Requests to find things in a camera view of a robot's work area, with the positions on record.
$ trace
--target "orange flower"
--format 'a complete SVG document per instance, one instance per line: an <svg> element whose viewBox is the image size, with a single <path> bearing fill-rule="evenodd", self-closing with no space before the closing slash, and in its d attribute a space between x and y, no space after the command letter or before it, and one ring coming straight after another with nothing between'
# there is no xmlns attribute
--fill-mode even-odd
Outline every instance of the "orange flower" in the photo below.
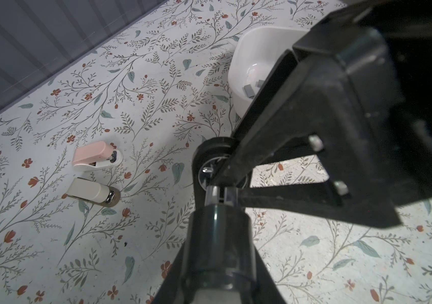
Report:
<svg viewBox="0 0 432 304"><path fill-rule="evenodd" d="M35 298L34 302L36 302L36 303L37 303L37 301L42 302L44 294L45 294L45 291L42 291L42 293L40 293L40 290L37 291L37 293L36 293L37 297Z"/></svg>
<svg viewBox="0 0 432 304"><path fill-rule="evenodd" d="M38 183L38 178L36 176L34 176L33 178L30 179L29 181L29 186L30 188L33 188L35 185L37 185Z"/></svg>
<svg viewBox="0 0 432 304"><path fill-rule="evenodd" d="M61 90L57 88L57 89L53 90L52 93L50 93L50 95L51 95L51 96L52 96L52 95L58 96L59 93L61 93Z"/></svg>
<svg viewBox="0 0 432 304"><path fill-rule="evenodd" d="M13 241L13 237L15 236L16 232L13 230L10 230L5 235L5 243L11 243Z"/></svg>
<svg viewBox="0 0 432 304"><path fill-rule="evenodd" d="M130 208L125 208L125 209L123 209L123 211L122 211L122 216L123 216L123 217L128 217L128 216L130 216Z"/></svg>
<svg viewBox="0 0 432 304"><path fill-rule="evenodd" d="M33 163L32 159L24 160L22 167L29 168L32 163Z"/></svg>
<svg viewBox="0 0 432 304"><path fill-rule="evenodd" d="M371 297L373 298L373 300L375 300L375 302L380 301L380 297L378 296L377 292L374 289L370 290L370 293L371 293Z"/></svg>
<svg viewBox="0 0 432 304"><path fill-rule="evenodd" d="M16 294L19 295L19 296L23 295L25 293L25 291L27 290L27 287L28 287L27 285L24 285L24 286L20 287L16 291Z"/></svg>
<svg viewBox="0 0 432 304"><path fill-rule="evenodd" d="M162 269L162 277L164 279L167 277L167 274L169 273L170 268L172 268L170 261L167 261L164 264L160 265L160 269Z"/></svg>
<svg viewBox="0 0 432 304"><path fill-rule="evenodd" d="M353 288L356 284L351 282L351 279L348 280L347 284L344 284L345 288L349 288L350 291L353 291Z"/></svg>
<svg viewBox="0 0 432 304"><path fill-rule="evenodd" d="M115 299L115 295L118 294L118 291L116 290L116 286L113 285L113 290L108 290L108 296L111 296L111 300Z"/></svg>

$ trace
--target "white container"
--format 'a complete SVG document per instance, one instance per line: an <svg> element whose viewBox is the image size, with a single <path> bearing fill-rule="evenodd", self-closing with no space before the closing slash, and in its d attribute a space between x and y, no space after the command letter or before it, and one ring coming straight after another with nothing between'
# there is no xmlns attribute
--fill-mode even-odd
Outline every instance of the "white container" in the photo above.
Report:
<svg viewBox="0 0 432 304"><path fill-rule="evenodd" d="M233 91L234 109L243 117L253 99L243 91L251 85L255 93L258 80L265 80L282 53L308 31L279 26L262 26L241 36L231 59L228 83Z"/></svg>

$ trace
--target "floral tablecloth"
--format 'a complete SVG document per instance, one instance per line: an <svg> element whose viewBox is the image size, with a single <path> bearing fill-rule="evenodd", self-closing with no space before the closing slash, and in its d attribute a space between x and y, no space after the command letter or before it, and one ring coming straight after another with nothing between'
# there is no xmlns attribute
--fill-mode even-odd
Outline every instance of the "floral tablecloth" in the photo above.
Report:
<svg viewBox="0 0 432 304"><path fill-rule="evenodd" d="M147 303L194 210L191 157L239 117L227 72L246 30L309 28L337 0L170 0L0 114L0 303ZM74 172L103 140L121 165ZM76 176L121 190L67 198ZM255 169L253 186L327 178L316 156ZM289 303L432 303L432 201L376 230L248 210L256 248Z"/></svg>

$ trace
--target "white screw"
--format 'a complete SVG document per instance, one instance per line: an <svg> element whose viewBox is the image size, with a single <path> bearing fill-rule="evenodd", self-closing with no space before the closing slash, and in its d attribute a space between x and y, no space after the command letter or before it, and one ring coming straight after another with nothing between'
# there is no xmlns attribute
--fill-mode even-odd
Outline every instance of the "white screw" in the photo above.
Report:
<svg viewBox="0 0 432 304"><path fill-rule="evenodd" d="M337 194L340 196L346 195L349 193L348 186L342 180L336 180L334 182L334 187L336 188Z"/></svg>
<svg viewBox="0 0 432 304"><path fill-rule="evenodd" d="M317 135L310 135L309 136L309 144L312 150L314 152L319 152L320 150L324 149L324 144L322 143L322 140Z"/></svg>

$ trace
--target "black mechanical arm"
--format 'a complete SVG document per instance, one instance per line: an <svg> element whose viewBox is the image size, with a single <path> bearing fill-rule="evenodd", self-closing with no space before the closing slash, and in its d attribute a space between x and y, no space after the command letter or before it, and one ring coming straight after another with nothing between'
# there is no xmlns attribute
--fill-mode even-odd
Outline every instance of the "black mechanical arm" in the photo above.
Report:
<svg viewBox="0 0 432 304"><path fill-rule="evenodd" d="M316 154L322 183L250 188L254 167ZM153 303L285 303L244 207L386 228L432 197L432 3L331 13L281 55L231 137L193 157L196 211Z"/></svg>

